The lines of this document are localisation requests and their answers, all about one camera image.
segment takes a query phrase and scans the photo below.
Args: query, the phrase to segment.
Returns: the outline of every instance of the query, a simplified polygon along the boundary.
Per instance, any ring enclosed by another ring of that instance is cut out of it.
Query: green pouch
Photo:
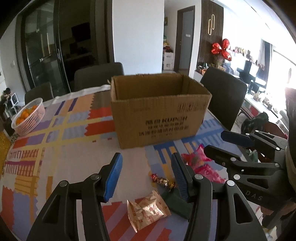
[[[174,188],[171,192],[165,190],[161,197],[165,201],[166,205],[170,211],[178,214],[179,216],[189,220],[191,217],[191,212],[193,205],[187,203],[183,198],[181,198],[179,190]]]

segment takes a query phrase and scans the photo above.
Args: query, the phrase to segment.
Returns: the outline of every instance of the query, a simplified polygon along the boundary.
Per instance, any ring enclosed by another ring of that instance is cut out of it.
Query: gold candy wrapper
[[[139,204],[127,200],[127,206],[128,218],[136,233],[158,219],[171,215],[165,201],[154,190]]]

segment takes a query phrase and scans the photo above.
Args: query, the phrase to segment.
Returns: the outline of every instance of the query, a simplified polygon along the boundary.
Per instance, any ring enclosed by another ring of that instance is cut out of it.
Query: colorful plaid tablecloth
[[[220,138],[220,123],[208,112],[196,136],[143,148],[119,147],[110,109],[109,91],[71,94],[51,101],[45,116],[27,136],[11,147],[0,180],[0,215],[10,230],[25,241],[34,220],[61,180],[83,181],[108,164],[115,152],[123,156],[123,167],[113,198],[103,206],[112,241],[183,240],[188,221],[172,213],[137,234],[127,216],[126,200],[137,201],[153,189],[150,174],[173,179],[170,156],[192,153],[199,144],[211,144],[237,155],[237,146]],[[226,169],[215,162],[211,167],[222,178]],[[85,240],[81,202],[77,204],[79,240]]]

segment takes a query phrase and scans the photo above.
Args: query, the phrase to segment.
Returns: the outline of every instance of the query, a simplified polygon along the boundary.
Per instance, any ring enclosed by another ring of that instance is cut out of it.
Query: cardboard box
[[[181,74],[115,76],[111,108],[121,148],[195,135],[212,95]]]

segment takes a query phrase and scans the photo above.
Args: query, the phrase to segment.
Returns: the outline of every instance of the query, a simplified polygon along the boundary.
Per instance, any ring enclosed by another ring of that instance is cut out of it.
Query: pink plastic bag
[[[220,177],[220,175],[209,165],[205,164],[194,170],[196,174],[201,174],[211,182],[225,183],[225,179]]]
[[[204,153],[204,146],[200,144],[198,148],[191,154],[181,154],[184,163],[188,166],[191,166],[194,169],[203,166],[205,161],[212,161]]]
[[[205,162],[212,161],[204,153],[204,146],[200,144],[198,148],[191,154],[181,154],[185,164],[192,167],[196,174],[202,174],[211,182],[225,183],[225,179],[221,178],[219,174]]]

